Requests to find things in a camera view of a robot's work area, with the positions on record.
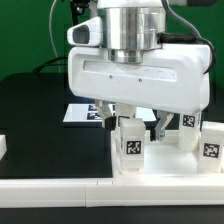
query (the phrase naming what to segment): black table surface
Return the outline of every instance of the black table surface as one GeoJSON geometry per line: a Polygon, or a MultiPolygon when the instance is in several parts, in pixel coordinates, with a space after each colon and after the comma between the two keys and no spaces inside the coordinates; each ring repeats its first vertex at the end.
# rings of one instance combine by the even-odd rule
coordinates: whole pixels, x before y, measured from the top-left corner
{"type": "MultiPolygon", "coordinates": [[[[111,177],[110,133],[96,126],[67,127],[74,97],[66,75],[15,74],[0,82],[0,134],[8,152],[0,178],[111,177]]],[[[211,86],[203,119],[224,121],[224,91],[211,86]]],[[[0,224],[223,223],[224,206],[0,209],[0,224]]]]}

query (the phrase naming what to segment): white platform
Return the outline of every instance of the white platform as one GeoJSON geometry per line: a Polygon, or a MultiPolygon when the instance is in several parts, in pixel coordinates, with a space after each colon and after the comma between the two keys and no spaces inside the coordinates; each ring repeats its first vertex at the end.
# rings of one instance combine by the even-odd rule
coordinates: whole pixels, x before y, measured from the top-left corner
{"type": "MultiPolygon", "coordinates": [[[[224,174],[197,174],[197,153],[181,153],[176,132],[167,134],[167,147],[146,142],[142,174],[119,172],[112,141],[113,178],[0,180],[0,207],[224,204],[224,174]]],[[[4,136],[0,147],[6,151],[4,136]]]]}

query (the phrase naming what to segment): green background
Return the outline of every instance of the green background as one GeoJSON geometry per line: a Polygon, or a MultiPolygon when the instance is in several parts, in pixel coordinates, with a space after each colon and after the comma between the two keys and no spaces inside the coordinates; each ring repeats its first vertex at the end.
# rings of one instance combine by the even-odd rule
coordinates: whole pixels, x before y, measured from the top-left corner
{"type": "MultiPolygon", "coordinates": [[[[53,0],[0,1],[0,80],[35,67],[54,58],[49,38],[48,19],[53,0]]],[[[217,63],[211,79],[224,88],[224,1],[212,7],[174,7],[174,10],[193,23],[203,37],[213,42],[217,63]]],[[[81,20],[87,19],[87,13],[81,20]]],[[[67,55],[66,32],[72,25],[69,0],[58,3],[53,15],[53,36],[60,56],[67,55]]],[[[169,32],[186,32],[172,19],[167,23],[169,32]]],[[[47,68],[54,72],[57,68],[47,68]]]]}

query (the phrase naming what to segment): screw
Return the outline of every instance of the screw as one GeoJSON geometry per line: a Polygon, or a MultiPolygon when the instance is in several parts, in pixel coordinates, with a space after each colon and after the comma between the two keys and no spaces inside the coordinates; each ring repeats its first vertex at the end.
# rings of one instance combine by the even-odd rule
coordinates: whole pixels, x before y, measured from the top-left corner
{"type": "Polygon", "coordinates": [[[79,13],[80,15],[83,13],[83,8],[81,7],[77,7],[77,13],[79,13]]]}

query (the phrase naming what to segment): metal cylinder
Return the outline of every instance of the metal cylinder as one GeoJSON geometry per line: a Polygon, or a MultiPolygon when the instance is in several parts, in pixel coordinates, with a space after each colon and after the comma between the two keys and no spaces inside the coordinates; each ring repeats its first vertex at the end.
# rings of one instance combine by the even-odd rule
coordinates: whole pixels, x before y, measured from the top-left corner
{"type": "Polygon", "coordinates": [[[110,49],[109,60],[141,63],[141,51],[161,47],[157,34],[165,31],[163,8],[106,8],[99,9],[98,15],[103,23],[101,47],[110,49]]]}

